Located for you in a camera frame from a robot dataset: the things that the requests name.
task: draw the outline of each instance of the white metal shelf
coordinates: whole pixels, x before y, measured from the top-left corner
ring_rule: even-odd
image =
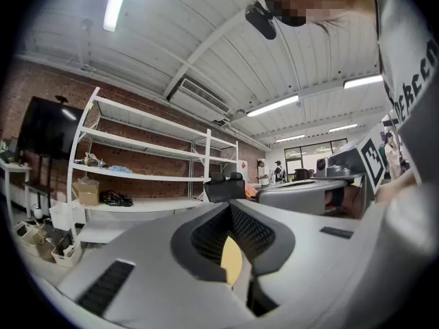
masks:
[[[206,133],[199,132],[190,127],[160,118],[153,114],[140,111],[136,108],[123,105],[112,100],[104,99],[96,96],[94,98],[99,111],[101,119],[108,119],[110,121],[118,122],[120,124],[129,125],[148,132],[154,132],[178,140],[197,141],[200,145],[206,143]],[[211,147],[215,149],[224,149],[227,147],[236,147],[236,144],[228,143],[222,139],[211,137]]]
[[[169,199],[132,199],[133,205],[131,207],[123,206],[109,206],[106,204],[99,204],[97,206],[80,205],[78,200],[72,202],[72,206],[80,206],[86,210],[105,211],[105,212],[123,212],[123,213],[140,213],[140,212],[160,212],[170,210],[180,210],[183,208],[193,208],[202,204],[203,202],[196,199],[186,197],[176,197]]]
[[[99,130],[94,130],[87,127],[82,127],[81,132],[85,133],[86,138],[93,139],[93,143],[95,144],[109,145],[112,147],[119,147],[121,149],[142,152],[144,154],[167,156],[182,160],[200,160],[202,158],[206,158],[205,155],[144,143],[143,141],[128,139],[122,136],[100,132]]]
[[[138,180],[158,180],[160,182],[204,182],[204,178],[188,178],[188,177],[167,177],[165,175],[143,175],[136,173],[125,173],[118,171],[109,171],[107,169],[100,169],[97,167],[89,167],[84,164],[71,163],[70,167],[73,169],[79,169],[80,171],[110,175],[118,178],[129,178]]]
[[[97,87],[91,98],[89,99],[84,112],[82,113],[78,128],[75,133],[75,138],[73,139],[73,144],[70,152],[69,160],[69,170],[67,173],[67,203],[70,207],[74,207],[77,202],[73,201],[71,186],[73,180],[73,170],[81,170],[90,173],[96,173],[100,175],[109,175],[118,178],[128,178],[135,180],[151,180],[159,182],[187,182],[188,183],[188,197],[192,196],[192,189],[194,182],[208,182],[209,179],[209,167],[211,164],[228,164],[238,162],[238,142],[228,143],[219,138],[211,136],[211,130],[207,129],[206,132],[200,132],[190,127],[186,127],[179,123],[169,121],[167,119],[160,118],[153,114],[132,108],[122,103],[117,103],[115,101],[104,99],[103,97],[97,96],[99,88]],[[95,124],[92,128],[84,127],[84,123],[89,114],[89,111],[96,105],[99,110],[99,116],[96,119]],[[183,151],[172,149],[169,147],[163,147],[160,145],[155,145],[151,143],[144,143],[142,141],[137,141],[133,139],[124,138],[122,136],[117,136],[110,133],[101,132],[96,130],[100,119],[106,119],[108,121],[113,121],[115,123],[120,123],[121,125],[127,125],[130,127],[135,127],[139,130],[145,130],[147,132],[153,132],[160,135],[175,138],[180,141],[187,141],[191,143],[190,151]],[[90,138],[90,143],[88,145],[88,151],[91,150],[91,145],[93,143],[99,143],[107,145],[110,147],[118,147],[120,149],[126,149],[135,152],[141,152],[144,154],[152,154],[162,157],[170,157],[181,160],[189,161],[189,177],[169,177],[162,175],[143,175],[138,173],[125,173],[118,171],[109,171],[107,169],[100,169],[97,167],[88,167],[82,164],[75,164],[75,155],[78,148],[78,142],[84,138]],[[205,146],[205,154],[199,154],[196,152],[196,145]],[[234,147],[236,149],[236,154],[234,159],[218,158],[211,156],[211,149],[226,149],[229,147]],[[193,164],[196,160],[200,160],[204,165],[203,178],[194,178],[193,175]],[[198,200],[193,199],[164,199],[167,201],[158,201],[158,199],[153,199],[154,202],[146,201],[149,199],[133,199],[134,205],[132,207],[112,207],[105,204],[100,204],[98,206],[83,206],[87,210],[96,210],[103,212],[137,212],[143,213],[148,212],[143,215],[147,219],[155,219],[165,217],[170,212],[176,212],[177,210],[184,210],[185,208],[196,207],[199,203]],[[70,216],[70,222],[72,225],[71,232],[73,239],[75,241],[88,241],[93,243],[107,243],[113,240],[115,237],[119,236],[128,228],[131,228],[137,222],[127,222],[127,221],[87,221],[86,226],[80,233],[80,237],[76,235],[74,228],[73,215]]]

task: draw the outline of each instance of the air conditioner vent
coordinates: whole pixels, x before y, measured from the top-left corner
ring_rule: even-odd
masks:
[[[191,82],[188,79],[183,80],[181,87],[186,91],[189,91],[192,95],[195,95],[196,97],[203,99],[204,101],[208,102],[211,106],[217,108],[218,110],[224,113],[228,113],[228,111],[230,111],[230,108],[226,104],[221,102],[219,99],[217,99],[215,95],[208,93],[203,88],[201,88],[200,86]]]
[[[225,121],[225,120],[216,121],[216,120],[214,120],[214,121],[212,121],[212,123],[216,124],[216,125],[219,125],[220,127],[224,127],[228,123],[228,121]]]

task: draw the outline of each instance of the black chair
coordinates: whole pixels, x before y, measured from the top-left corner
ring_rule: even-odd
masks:
[[[246,181],[242,178],[242,174],[238,172],[231,173],[230,179],[226,182],[226,186],[230,199],[246,198]]]
[[[228,186],[226,177],[222,173],[210,173],[211,181],[204,183],[207,197],[210,202],[228,202]]]

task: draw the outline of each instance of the window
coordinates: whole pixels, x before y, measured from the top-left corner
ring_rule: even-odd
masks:
[[[347,139],[331,141],[332,150],[334,151],[334,154],[340,151],[343,148],[343,146],[345,146],[347,143],[348,143]]]
[[[285,150],[288,181],[294,179],[296,169],[306,168],[317,171],[317,161],[339,152],[348,143],[347,139],[328,141],[315,145],[292,147]]]
[[[317,171],[317,161],[332,155],[331,143],[301,147],[303,168]]]

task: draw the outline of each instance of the white basket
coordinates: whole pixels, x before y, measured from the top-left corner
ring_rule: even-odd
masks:
[[[62,202],[49,209],[52,225],[56,229],[68,232],[71,229],[71,209],[68,204]],[[85,224],[85,211],[81,207],[73,207],[72,218],[75,223]]]
[[[16,234],[16,231],[22,226],[26,227],[27,232],[23,236],[18,236]],[[20,222],[14,227],[14,235],[16,236],[18,244],[25,252],[35,257],[41,257],[41,252],[44,252],[43,249],[41,247],[38,247],[34,241],[34,235],[37,234],[38,231],[39,229],[36,226],[31,226],[30,224],[25,222]]]
[[[64,257],[59,255],[56,248],[54,248],[54,250],[52,251],[52,256],[55,258],[55,262],[57,262],[61,267],[66,268],[73,268],[74,266],[76,266],[82,254],[81,244],[78,243],[74,248],[75,251],[73,251],[70,257]]]

